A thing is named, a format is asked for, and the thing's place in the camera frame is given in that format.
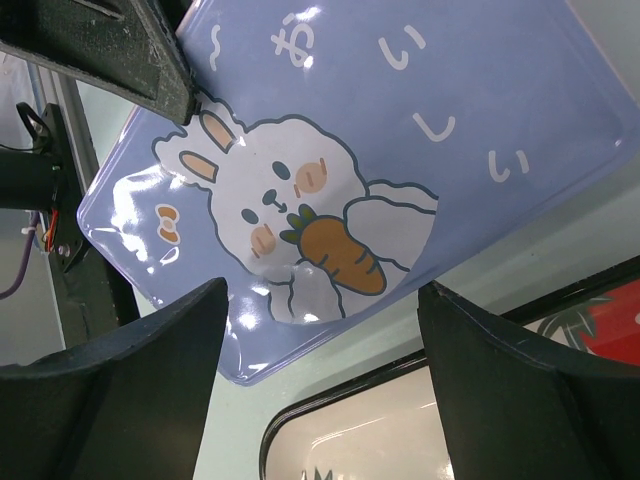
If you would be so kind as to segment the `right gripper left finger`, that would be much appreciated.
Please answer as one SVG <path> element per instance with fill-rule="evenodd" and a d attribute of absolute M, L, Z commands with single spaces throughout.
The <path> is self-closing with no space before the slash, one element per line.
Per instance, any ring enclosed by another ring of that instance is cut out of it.
<path fill-rule="evenodd" d="M 5 479 L 189 479 L 228 315 L 212 279 L 152 314 L 1 370 Z"/>

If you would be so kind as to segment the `silver tin lid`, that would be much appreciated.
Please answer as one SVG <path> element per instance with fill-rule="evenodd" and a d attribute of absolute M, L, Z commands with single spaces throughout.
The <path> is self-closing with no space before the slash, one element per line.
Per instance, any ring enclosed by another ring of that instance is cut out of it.
<path fill-rule="evenodd" d="M 196 1 L 198 108 L 128 118 L 77 214 L 164 307 L 213 277 L 251 385 L 630 160 L 639 108 L 566 1 Z"/>

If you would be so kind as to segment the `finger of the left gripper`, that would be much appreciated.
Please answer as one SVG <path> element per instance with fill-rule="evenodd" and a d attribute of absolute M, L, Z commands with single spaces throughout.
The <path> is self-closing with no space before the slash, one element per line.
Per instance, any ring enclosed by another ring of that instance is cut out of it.
<path fill-rule="evenodd" d="M 1 50 L 184 125 L 198 102 L 177 38 L 191 4 L 1 0 Z"/>

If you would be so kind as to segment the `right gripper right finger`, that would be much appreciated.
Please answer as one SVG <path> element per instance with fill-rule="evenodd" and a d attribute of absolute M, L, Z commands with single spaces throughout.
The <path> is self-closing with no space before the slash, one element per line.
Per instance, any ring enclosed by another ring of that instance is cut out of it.
<path fill-rule="evenodd" d="M 418 320 L 457 479 L 636 479 L 639 369 L 431 282 Z"/>

